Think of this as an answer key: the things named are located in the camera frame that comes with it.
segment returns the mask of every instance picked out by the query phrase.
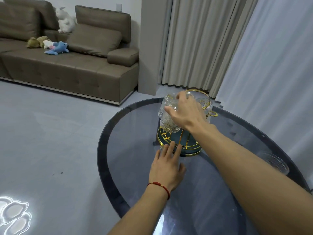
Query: round table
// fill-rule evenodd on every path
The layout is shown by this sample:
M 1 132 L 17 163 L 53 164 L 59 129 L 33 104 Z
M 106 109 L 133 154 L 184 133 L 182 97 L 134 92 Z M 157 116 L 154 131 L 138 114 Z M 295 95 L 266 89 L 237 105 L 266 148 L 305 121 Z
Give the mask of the round table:
M 155 152 L 158 111 L 162 98 L 134 103 L 115 114 L 98 145 L 98 168 L 104 190 L 120 217 L 139 200 L 148 183 Z M 257 154 L 271 152 L 289 166 L 288 177 L 309 191 L 300 171 L 284 151 L 241 118 L 213 107 L 211 123 L 219 131 Z M 256 234 L 213 162 L 202 150 L 180 157 L 187 168 L 184 180 L 171 193 L 154 234 Z

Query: blue plush toy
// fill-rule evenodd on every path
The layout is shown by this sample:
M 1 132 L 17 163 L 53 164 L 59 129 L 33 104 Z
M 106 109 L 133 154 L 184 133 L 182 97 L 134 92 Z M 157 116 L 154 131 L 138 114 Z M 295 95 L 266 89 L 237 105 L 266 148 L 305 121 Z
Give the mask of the blue plush toy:
M 45 51 L 45 54 L 58 55 L 59 53 L 69 52 L 69 50 L 67 49 L 67 45 L 68 45 L 67 43 L 60 41 L 60 42 L 54 42 L 53 45 L 55 46 L 55 48 Z

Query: sofa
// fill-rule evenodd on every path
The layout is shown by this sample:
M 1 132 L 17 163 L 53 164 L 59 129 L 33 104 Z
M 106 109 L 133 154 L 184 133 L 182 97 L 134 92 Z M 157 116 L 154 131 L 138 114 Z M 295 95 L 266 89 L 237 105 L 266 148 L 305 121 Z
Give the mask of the sofa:
M 138 84 L 139 50 L 131 41 L 129 14 L 76 6 L 71 34 L 58 32 L 51 3 L 0 2 L 0 78 L 120 105 Z M 69 53 L 26 48 L 31 37 L 68 43 Z

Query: brown plush toy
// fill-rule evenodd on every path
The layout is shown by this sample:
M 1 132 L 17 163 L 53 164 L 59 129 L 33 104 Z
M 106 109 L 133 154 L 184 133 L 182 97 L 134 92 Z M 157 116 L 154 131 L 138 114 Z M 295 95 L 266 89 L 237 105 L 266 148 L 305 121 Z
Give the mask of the brown plush toy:
M 37 40 L 40 43 L 40 47 L 44 48 L 45 44 L 44 44 L 44 40 L 49 40 L 47 36 L 40 36 L 37 38 Z
M 44 48 L 44 40 L 49 40 L 47 36 L 40 36 L 37 39 L 35 37 L 30 38 L 27 41 L 27 48 Z
M 32 37 L 27 41 L 27 48 L 40 48 L 40 42 L 35 38 Z

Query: curtain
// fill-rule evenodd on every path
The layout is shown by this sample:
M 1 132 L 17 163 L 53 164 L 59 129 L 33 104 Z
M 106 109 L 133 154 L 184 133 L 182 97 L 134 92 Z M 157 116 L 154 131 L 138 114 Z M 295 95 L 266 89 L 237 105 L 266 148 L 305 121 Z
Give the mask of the curtain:
M 313 187 L 313 0 L 259 0 L 216 100 L 274 140 Z
M 162 84 L 215 97 L 257 0 L 174 0 Z

